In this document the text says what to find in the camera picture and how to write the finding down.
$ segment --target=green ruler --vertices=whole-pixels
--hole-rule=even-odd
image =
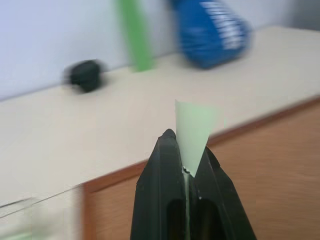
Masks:
[[[124,33],[134,68],[138,72],[152,68],[153,59],[147,37],[146,20],[138,0],[115,0],[122,18]]]

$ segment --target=wooden panel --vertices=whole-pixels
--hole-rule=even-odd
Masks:
[[[129,240],[139,177],[94,194],[97,240]]]
[[[319,239],[320,106],[211,150],[259,240]]]

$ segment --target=white wall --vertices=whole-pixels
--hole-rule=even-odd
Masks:
[[[63,69],[78,61],[100,59],[109,69],[129,64],[115,1],[1,1],[0,100],[60,84]],[[168,0],[140,1],[154,55],[174,52]],[[290,1],[226,0],[254,28],[281,22]]]

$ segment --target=light green paper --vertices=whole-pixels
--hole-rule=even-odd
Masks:
[[[212,107],[175,101],[176,139],[182,165],[195,177],[215,124]]]

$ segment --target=white countertop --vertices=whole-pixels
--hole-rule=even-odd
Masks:
[[[210,70],[178,54],[106,74],[89,94],[58,86],[0,103],[0,205],[39,199],[149,157],[175,130],[175,99],[220,110],[220,132],[320,93],[320,33],[269,27],[243,58]]]

